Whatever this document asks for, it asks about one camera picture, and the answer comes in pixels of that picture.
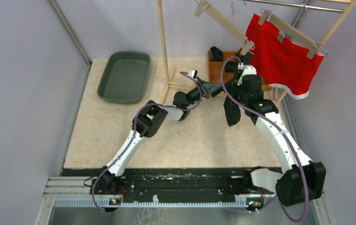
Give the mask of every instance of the metal hook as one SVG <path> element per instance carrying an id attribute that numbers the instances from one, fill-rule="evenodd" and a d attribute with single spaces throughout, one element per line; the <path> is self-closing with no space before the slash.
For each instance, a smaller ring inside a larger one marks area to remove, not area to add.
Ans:
<path id="1" fill-rule="evenodd" d="M 232 7 L 232 11 L 233 11 L 233 14 L 232 14 L 232 17 L 230 18 L 230 20 L 233 20 L 233 16 L 235 15 L 235 9 L 233 8 L 233 2 L 235 0 L 232 1 L 232 4 L 230 5 Z"/>
<path id="2" fill-rule="evenodd" d="M 301 16 L 300 18 L 295 19 L 295 21 L 301 20 L 301 19 L 305 18 L 305 16 L 308 14 L 308 6 L 305 5 L 305 4 L 303 4 L 303 3 L 301 3 L 301 5 L 303 5 L 303 7 L 305 7 L 306 12 L 305 12 L 305 14 L 304 14 L 303 16 Z"/>

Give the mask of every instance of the gray wall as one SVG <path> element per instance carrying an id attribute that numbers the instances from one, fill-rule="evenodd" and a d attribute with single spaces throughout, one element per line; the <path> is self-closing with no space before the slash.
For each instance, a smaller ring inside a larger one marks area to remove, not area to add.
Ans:
<path id="1" fill-rule="evenodd" d="M 301 27 L 322 36 L 329 14 L 311 13 Z M 330 54 L 309 96 L 290 99 L 305 151 L 327 168 L 325 190 L 337 224 L 356 224 L 356 7 L 326 45 Z"/>
<path id="2" fill-rule="evenodd" d="M 33 224 L 86 65 L 45 0 L 0 0 L 0 224 Z"/>
<path id="3" fill-rule="evenodd" d="M 231 17 L 230 0 L 209 2 Z M 124 50 L 161 56 L 156 0 L 58 0 L 58 3 L 91 59 L 108 58 Z M 206 13 L 195 17 L 197 6 L 194 0 L 163 1 L 168 56 L 204 56 L 214 45 L 226 51 L 236 51 L 242 46 Z M 233 22 L 245 32 L 252 16 L 261 8 L 269 8 L 288 21 L 296 14 L 291 7 L 253 2 L 245 6 L 236 0 Z"/>

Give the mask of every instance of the red garment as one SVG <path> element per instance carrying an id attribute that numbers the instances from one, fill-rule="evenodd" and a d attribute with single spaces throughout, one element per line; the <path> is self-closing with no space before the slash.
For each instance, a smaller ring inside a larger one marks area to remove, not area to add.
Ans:
<path id="1" fill-rule="evenodd" d="M 260 16 L 254 15 L 247 29 L 247 37 L 255 43 L 251 50 L 255 56 L 251 64 L 260 76 L 266 78 L 269 86 L 288 91 L 295 99 L 308 96 L 309 87 L 324 56 L 316 54 L 307 57 L 308 49 L 284 38 L 281 43 L 277 36 L 279 29 L 265 21 L 259 25 Z"/>

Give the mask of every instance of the beige surface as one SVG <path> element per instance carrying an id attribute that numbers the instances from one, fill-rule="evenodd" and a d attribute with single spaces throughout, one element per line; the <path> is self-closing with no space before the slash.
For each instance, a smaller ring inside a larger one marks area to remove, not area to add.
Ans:
<path id="1" fill-rule="evenodd" d="M 206 79 L 205 57 L 168 58 L 176 67 L 173 80 L 195 86 L 179 71 L 198 70 Z M 127 138 L 132 119 L 148 100 L 158 102 L 165 87 L 162 58 L 152 58 L 151 76 L 142 101 L 136 105 L 105 102 L 97 88 L 107 59 L 96 59 L 88 77 L 70 142 L 65 168 L 104 166 Z M 171 89 L 165 104 L 171 104 Z M 251 120 L 228 127 L 223 98 L 205 99 L 184 121 L 164 121 L 158 133 L 133 156 L 128 167 L 234 167 L 280 166 L 273 150 Z"/>

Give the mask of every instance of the purple hose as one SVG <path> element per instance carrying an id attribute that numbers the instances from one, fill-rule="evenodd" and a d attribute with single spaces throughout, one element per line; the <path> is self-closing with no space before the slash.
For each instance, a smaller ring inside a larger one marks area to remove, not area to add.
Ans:
<path id="1" fill-rule="evenodd" d="M 281 128 L 275 124 L 273 121 L 271 121 L 270 119 L 266 118 L 264 115 L 248 108 L 248 107 L 245 107 L 243 106 L 242 104 L 240 104 L 238 101 L 236 101 L 230 94 L 229 92 L 227 91 L 226 87 L 225 87 L 225 81 L 223 80 L 223 71 L 225 69 L 225 66 L 227 64 L 227 62 L 229 62 L 231 59 L 237 59 L 239 60 L 239 62 L 241 62 L 240 58 L 236 57 L 236 56 L 231 56 L 229 57 L 228 59 L 225 60 L 225 62 L 223 63 L 223 66 L 222 66 L 222 69 L 220 71 L 220 81 L 221 81 L 221 84 L 222 84 L 222 88 L 224 90 L 224 92 L 226 93 L 226 95 L 230 98 L 230 100 L 232 100 L 234 103 L 236 103 L 238 106 L 240 106 L 241 108 L 243 108 L 244 110 L 247 110 L 259 117 L 261 117 L 262 119 L 268 121 L 271 125 L 273 125 L 279 132 L 282 131 Z M 303 188 L 304 188 L 304 191 L 305 191 L 305 207 L 303 209 L 303 213 L 301 215 L 301 217 L 299 219 L 294 219 L 292 218 L 286 211 L 286 209 L 284 208 L 283 204 L 280 202 L 280 206 L 281 208 L 283 209 L 283 212 L 286 214 L 286 216 L 293 222 L 296 222 L 296 223 L 299 223 L 299 222 L 302 222 L 305 218 L 306 218 L 306 214 L 308 213 L 308 209 L 309 209 L 309 190 L 308 190 L 308 185 L 306 183 L 306 178 L 305 178 L 305 172 L 303 171 L 303 168 L 302 168 L 302 164 L 301 164 L 301 161 L 299 160 L 299 157 L 298 157 L 298 154 L 296 153 L 295 149 L 294 149 L 294 146 L 292 145 L 291 141 L 289 140 L 288 136 L 286 134 L 282 134 L 284 139 L 286 140 L 289 148 L 291 149 L 292 153 L 294 154 L 294 157 L 295 157 L 295 160 L 296 162 L 298 163 L 298 167 L 299 167 L 299 172 L 301 173 L 301 178 L 302 178 L 302 183 L 303 183 Z"/>
<path id="2" fill-rule="evenodd" d="M 149 103 L 149 104 L 146 104 L 145 106 L 143 106 L 142 108 L 139 109 L 139 111 L 136 113 L 135 117 L 134 117 L 134 136 L 131 138 L 131 140 L 129 141 L 128 145 L 124 148 L 124 150 L 122 151 L 122 153 L 120 155 L 117 156 L 117 158 L 104 170 L 102 171 L 99 176 L 96 178 L 95 182 L 93 183 L 93 186 L 92 186 L 92 192 L 91 192 L 91 196 L 92 196 L 92 201 L 93 203 L 95 204 L 96 208 L 98 208 L 99 210 L 101 211 L 105 211 L 103 208 L 101 208 L 97 203 L 96 203 L 96 200 L 95 200 L 95 187 L 96 185 L 98 184 L 99 182 L 99 179 L 106 173 L 106 171 L 108 171 L 110 169 L 110 167 L 112 167 L 114 164 L 116 164 L 117 160 L 119 160 L 121 158 L 122 155 L 124 155 L 124 153 L 127 151 L 127 149 L 129 148 L 129 146 L 132 144 L 132 141 L 134 140 L 135 138 L 135 132 L 136 132 L 136 120 L 140 114 L 140 112 L 146 108 L 146 107 L 149 107 L 149 106 L 153 106 L 153 105 L 158 105 L 160 107 L 165 107 L 165 108 L 178 108 L 182 111 L 190 111 L 190 110 L 193 110 L 195 108 L 198 107 L 198 105 L 201 103 L 202 101 L 202 98 L 203 98 L 203 94 L 201 93 L 201 88 L 200 88 L 200 85 L 198 85 L 197 81 L 193 78 L 191 78 L 190 76 L 188 76 L 187 74 L 188 73 L 185 73 L 185 72 L 181 72 L 181 74 L 187 78 L 189 78 L 191 81 L 194 82 L 194 84 L 196 85 L 196 87 L 198 88 L 198 90 L 200 91 L 200 100 L 196 103 L 196 105 L 194 105 L 192 108 L 190 109 L 180 109 L 174 105 L 162 105 L 162 104 L 158 104 L 158 103 Z"/>

